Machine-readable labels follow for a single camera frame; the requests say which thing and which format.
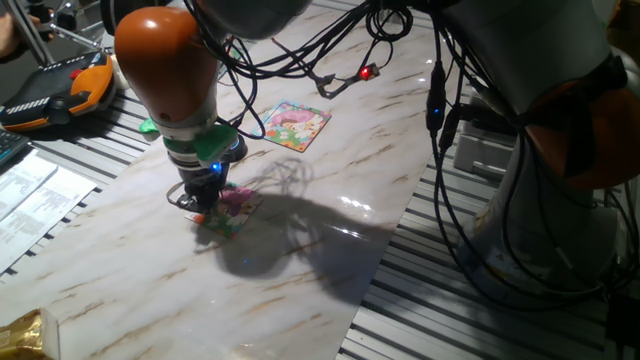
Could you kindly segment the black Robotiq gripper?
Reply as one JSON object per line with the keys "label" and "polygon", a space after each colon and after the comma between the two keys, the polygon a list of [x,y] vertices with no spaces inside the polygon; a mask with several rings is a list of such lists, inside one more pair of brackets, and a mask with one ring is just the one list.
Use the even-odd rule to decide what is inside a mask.
{"label": "black Robotiq gripper", "polygon": [[221,191],[226,185],[228,171],[228,164],[213,164],[197,171],[180,169],[185,193],[179,197],[179,207],[189,212],[201,213],[202,207],[198,200],[206,200],[206,211],[214,211],[223,198]]}

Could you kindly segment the person's bare hand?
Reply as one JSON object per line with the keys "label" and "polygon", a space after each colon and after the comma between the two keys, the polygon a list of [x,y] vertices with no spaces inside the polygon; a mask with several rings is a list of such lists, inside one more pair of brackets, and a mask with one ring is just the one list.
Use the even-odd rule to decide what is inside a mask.
{"label": "person's bare hand", "polygon": [[29,50],[10,13],[1,16],[1,63],[21,57]]}

